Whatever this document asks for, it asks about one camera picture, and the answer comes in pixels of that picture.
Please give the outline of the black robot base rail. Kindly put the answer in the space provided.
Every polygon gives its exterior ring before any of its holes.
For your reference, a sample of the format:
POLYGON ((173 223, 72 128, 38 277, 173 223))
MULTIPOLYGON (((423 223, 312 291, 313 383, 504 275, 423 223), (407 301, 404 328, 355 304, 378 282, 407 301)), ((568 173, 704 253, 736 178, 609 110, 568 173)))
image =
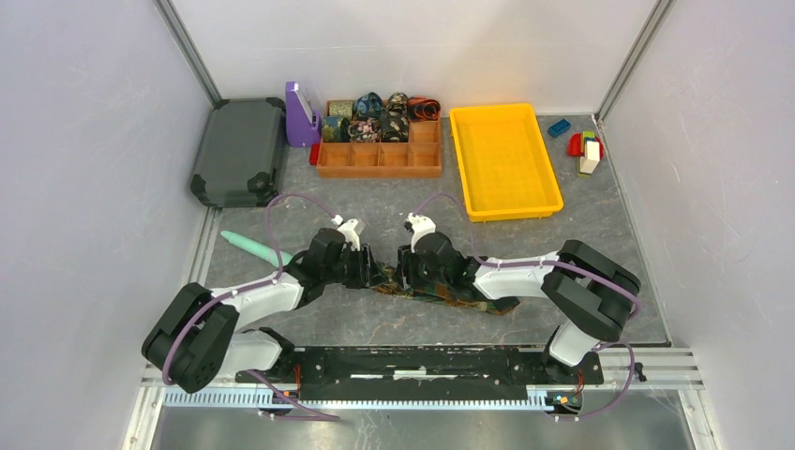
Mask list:
POLYGON ((303 400, 519 400, 529 386, 599 385, 599 357, 573 368, 519 346, 295 348, 265 372, 303 400))

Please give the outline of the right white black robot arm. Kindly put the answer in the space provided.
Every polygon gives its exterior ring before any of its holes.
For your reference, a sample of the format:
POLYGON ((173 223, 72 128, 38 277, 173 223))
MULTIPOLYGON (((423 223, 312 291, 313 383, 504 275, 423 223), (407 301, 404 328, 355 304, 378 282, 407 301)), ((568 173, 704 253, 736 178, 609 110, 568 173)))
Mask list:
POLYGON ((501 260, 464 256, 441 232, 398 250, 398 280, 412 293, 504 313, 521 297, 546 298, 566 320, 541 358, 555 383, 574 376, 585 355, 620 339, 637 314, 639 278, 579 240, 547 255, 501 260))

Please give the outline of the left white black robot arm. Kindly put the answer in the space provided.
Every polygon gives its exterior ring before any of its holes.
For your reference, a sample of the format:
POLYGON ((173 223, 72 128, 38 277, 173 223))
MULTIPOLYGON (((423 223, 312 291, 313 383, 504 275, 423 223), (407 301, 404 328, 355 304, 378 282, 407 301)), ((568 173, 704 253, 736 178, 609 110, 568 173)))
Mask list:
POLYGON ((302 308, 329 285, 371 290, 387 279, 356 230, 322 228, 280 274, 215 290, 184 285, 144 339, 142 357, 166 384, 189 394, 247 369, 283 382, 294 370, 290 344, 276 332, 254 329, 257 321, 302 308))

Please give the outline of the orange blue floral tie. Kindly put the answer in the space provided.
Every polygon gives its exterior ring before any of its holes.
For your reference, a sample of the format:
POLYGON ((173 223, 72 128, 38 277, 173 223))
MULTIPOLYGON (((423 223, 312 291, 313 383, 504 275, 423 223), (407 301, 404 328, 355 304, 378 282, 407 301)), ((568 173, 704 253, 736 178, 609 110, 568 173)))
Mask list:
POLYGON ((402 275, 396 267, 384 262, 379 262, 378 266, 387 281, 373 288, 376 293, 394 295, 432 305, 470 309, 496 316, 506 315, 520 305, 517 297, 506 297, 497 300, 465 299, 460 295, 453 294, 442 284, 430 284, 426 287, 412 288, 403 284, 402 275))

